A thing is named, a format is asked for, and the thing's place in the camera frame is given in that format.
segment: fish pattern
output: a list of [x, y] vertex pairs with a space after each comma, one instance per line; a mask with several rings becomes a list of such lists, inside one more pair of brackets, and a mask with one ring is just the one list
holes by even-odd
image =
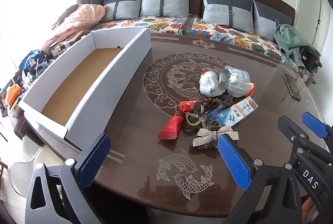
[[157, 169], [157, 179], [164, 179], [170, 182], [169, 177], [166, 174], [166, 170], [171, 169], [171, 164], [179, 168], [179, 172], [186, 170], [187, 172], [194, 173], [197, 169], [194, 162], [189, 159], [189, 154], [181, 148], [181, 154], [169, 154], [163, 159], [158, 160], [160, 162]]
[[211, 181], [213, 177], [213, 167], [210, 165], [209, 167], [200, 165], [201, 168], [205, 172], [205, 176], [201, 175], [201, 181], [198, 182], [196, 179], [192, 177], [192, 174], [189, 177], [186, 177], [183, 174], [177, 174], [174, 178], [176, 184], [183, 190], [183, 195], [191, 199], [191, 193], [198, 193], [204, 191], [207, 187], [213, 185], [214, 183]]

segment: blue gripper pad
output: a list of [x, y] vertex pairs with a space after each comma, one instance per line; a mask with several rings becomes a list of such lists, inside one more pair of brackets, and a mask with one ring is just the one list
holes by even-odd
[[306, 112], [302, 116], [302, 122], [311, 129], [318, 137], [327, 138], [326, 125], [319, 121], [315, 116]]
[[78, 186], [81, 190], [91, 186], [99, 168], [102, 166], [104, 159], [110, 151], [110, 147], [110, 137], [108, 135], [104, 135], [86, 158], [83, 165], [81, 165], [78, 181]]
[[235, 183], [238, 187], [244, 188], [246, 191], [251, 184], [249, 168], [227, 140], [225, 135], [221, 135], [219, 137], [217, 147], [232, 177], [234, 178]]

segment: door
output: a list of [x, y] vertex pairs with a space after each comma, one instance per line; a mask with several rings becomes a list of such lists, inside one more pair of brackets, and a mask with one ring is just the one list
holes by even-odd
[[320, 0], [300, 0], [295, 28], [310, 44], [313, 43], [320, 13]]

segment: open box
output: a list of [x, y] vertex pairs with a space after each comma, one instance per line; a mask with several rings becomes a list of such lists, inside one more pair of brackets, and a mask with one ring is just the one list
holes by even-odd
[[19, 106], [43, 129], [84, 149], [104, 132], [150, 48], [149, 27], [93, 31], [42, 73]]

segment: screw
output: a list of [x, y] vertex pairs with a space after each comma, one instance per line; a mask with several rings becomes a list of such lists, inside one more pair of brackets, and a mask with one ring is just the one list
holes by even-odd
[[66, 164], [67, 166], [71, 166], [71, 165], [73, 165], [74, 163], [75, 163], [75, 160], [72, 159], [72, 158], [67, 159], [67, 160], [65, 161], [65, 164]]
[[286, 163], [284, 166], [286, 167], [286, 169], [289, 169], [289, 170], [292, 169], [292, 166], [289, 163]]
[[261, 161], [260, 159], [255, 159], [255, 160], [254, 160], [254, 164], [255, 164], [256, 166], [261, 166], [261, 165], [262, 165], [262, 161]]
[[36, 169], [41, 169], [43, 166], [44, 166], [43, 163], [38, 163], [38, 164], [36, 164], [35, 168]]

